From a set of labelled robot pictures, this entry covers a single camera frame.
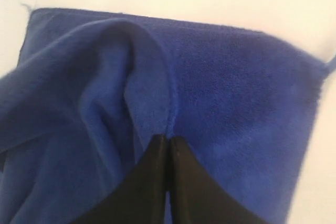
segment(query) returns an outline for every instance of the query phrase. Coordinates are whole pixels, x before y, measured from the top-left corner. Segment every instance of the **microfiber cloth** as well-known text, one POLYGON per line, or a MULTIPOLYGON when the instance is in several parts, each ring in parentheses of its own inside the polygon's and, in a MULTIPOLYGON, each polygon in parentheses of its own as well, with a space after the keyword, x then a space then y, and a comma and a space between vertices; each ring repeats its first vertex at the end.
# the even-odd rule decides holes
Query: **microfiber cloth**
POLYGON ((35 10, 17 68, 0 79, 0 223, 72 221, 153 134, 185 137, 224 191, 284 223, 335 65, 258 31, 35 10))

